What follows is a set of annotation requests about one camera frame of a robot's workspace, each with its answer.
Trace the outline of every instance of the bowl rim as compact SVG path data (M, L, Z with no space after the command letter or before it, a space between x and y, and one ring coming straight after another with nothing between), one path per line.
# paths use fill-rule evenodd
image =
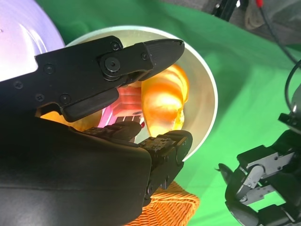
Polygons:
M136 26L136 25L122 25L122 26L113 26L113 27L102 28L102 29L84 34L83 36L80 36L79 38L77 38L77 39L73 40L72 42L70 42L68 45L66 45L66 47L80 44L80 43L84 42L85 40L90 39L90 38L92 38L94 36L97 36L99 34L103 34L103 33L107 33L107 32L115 32L115 31L124 31L124 30L136 30L136 31L152 32L152 33L156 33L156 34L165 36L165 37L170 38L170 39L180 39L180 38L178 38L178 37L176 37L176 36L174 36L170 33L167 33L165 31L162 31L162 30L159 30L159 29L156 29L156 28L152 28L152 27ZM197 147L183 159L183 161L186 161L202 146L202 144L207 139L207 137L209 136L209 134L212 130L212 127L214 125L216 115L217 115L218 93L217 93L217 87L216 87L215 79L213 77L213 74L212 74L208 64L205 62L205 60L200 56L200 54L191 45L189 45L187 42L185 42L185 40L184 40L184 43L185 43L185 48L188 51L190 51L201 62L201 64L204 66L205 70L207 71L207 73L209 75L209 78L210 78L212 86L213 86L213 91L214 91L214 112L213 112L213 117L212 117L210 126L209 126L205 136L201 140L201 142L197 145Z

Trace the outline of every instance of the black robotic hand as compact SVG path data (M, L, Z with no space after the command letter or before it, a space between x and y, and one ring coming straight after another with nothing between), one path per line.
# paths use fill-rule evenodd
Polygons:
M119 122L84 132L41 119L76 121L110 105L117 88L172 65L181 40L123 48L116 37L36 56L37 71L0 82L0 225L123 225L183 167L192 136L171 131L140 144L141 127Z

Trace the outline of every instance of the white bowl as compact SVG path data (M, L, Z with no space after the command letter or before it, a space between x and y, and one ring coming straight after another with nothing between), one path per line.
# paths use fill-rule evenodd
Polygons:
M156 39L179 39L172 34L142 26L116 26L100 29L83 35L67 46L114 35L124 47ZM190 81L189 99L184 106L183 130L193 136L193 143L184 161L190 158L208 137L214 124L217 112L217 89L213 75L204 59L189 44L185 43L185 51L177 64L186 72ZM146 130L136 140L148 137Z

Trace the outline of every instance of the white plate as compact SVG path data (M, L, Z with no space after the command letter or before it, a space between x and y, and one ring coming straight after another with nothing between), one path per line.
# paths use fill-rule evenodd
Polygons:
M0 81L35 71L35 55L64 47L34 0L0 0L0 11Z

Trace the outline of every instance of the screw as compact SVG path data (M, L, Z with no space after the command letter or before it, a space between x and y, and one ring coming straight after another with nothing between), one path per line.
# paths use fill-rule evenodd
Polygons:
M120 69L120 62L114 57L109 57L105 60L104 65L110 72L116 72Z
M152 190L153 190L153 186L152 186L152 185L149 185L149 188L147 189L147 193L148 193L148 194L151 194L151 193L152 193Z
M44 72L47 74L53 74L55 72L55 67L52 64L46 64L44 66Z
M21 83L20 81L15 81L14 82L14 87L16 89L22 89L23 88L23 83Z
M119 43L116 42L116 41L114 41L114 42L111 43L111 47L112 47L113 50L119 50L119 49L121 49Z
M146 54L146 53L142 53L142 54L141 54L141 58L142 58L143 60L147 60L147 59L149 58L149 55Z
M66 105L70 103L71 97L68 94L64 93L60 96L60 101L62 102L62 104Z
M41 102L45 99L45 96L41 93L36 94L36 100Z

